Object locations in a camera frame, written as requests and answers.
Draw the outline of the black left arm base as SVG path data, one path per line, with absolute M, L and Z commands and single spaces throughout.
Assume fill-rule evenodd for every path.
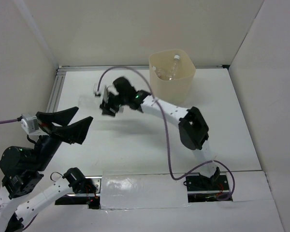
M 55 205 L 63 206 L 86 206 L 88 209 L 98 210 L 101 208 L 101 176 L 86 176 L 86 182 L 78 193 L 68 193 L 55 201 Z

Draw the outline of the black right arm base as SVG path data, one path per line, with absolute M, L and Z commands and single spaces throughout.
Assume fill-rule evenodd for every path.
M 187 189 L 189 203 L 232 201 L 229 195 L 231 189 L 225 174 L 219 175 L 213 184 L 199 174 L 188 175 L 183 185 Z

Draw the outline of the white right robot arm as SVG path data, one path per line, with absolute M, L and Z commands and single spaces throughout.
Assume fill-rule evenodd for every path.
M 104 87 L 100 109 L 102 115 L 115 117 L 124 106 L 130 109 L 156 116 L 163 120 L 169 172 L 173 180 L 180 180 L 196 169 L 205 167 L 200 172 L 201 184 L 205 189 L 213 189 L 218 184 L 220 169 L 210 157 L 209 149 L 209 127 L 197 107 L 183 108 L 159 98 L 155 98 L 152 92 L 136 90 L 125 77 L 119 77 L 113 82 L 116 93 Z M 174 125 L 179 131 L 182 145 L 191 150 L 201 163 L 180 177 L 175 177 L 171 165 L 171 146 L 168 124 Z

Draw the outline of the clear bottle white cap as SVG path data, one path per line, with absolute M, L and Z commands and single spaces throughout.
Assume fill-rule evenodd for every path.
M 155 74 L 161 80 L 167 80 L 167 71 L 163 68 L 157 68 L 156 66 L 152 66 Z

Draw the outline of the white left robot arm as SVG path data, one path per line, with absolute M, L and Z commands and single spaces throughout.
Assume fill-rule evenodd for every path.
M 27 200 L 27 196 L 44 177 L 46 169 L 61 143 L 82 144 L 93 117 L 71 123 L 78 111 L 72 107 L 54 113 L 23 114 L 15 119 L 28 136 L 37 135 L 34 148 L 10 146 L 0 160 L 4 174 L 0 188 L 0 232 L 22 232 L 25 225 L 51 203 L 70 193 L 82 192 L 86 178 L 78 168 L 70 168 L 58 181 Z

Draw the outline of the clear bottle grey cap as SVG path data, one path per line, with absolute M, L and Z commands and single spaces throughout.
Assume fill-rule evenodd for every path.
M 172 65 L 171 65 L 171 68 L 166 75 L 167 80 L 174 80 L 177 78 L 179 65 L 180 65 L 180 56 L 175 55 L 173 62 L 172 62 Z

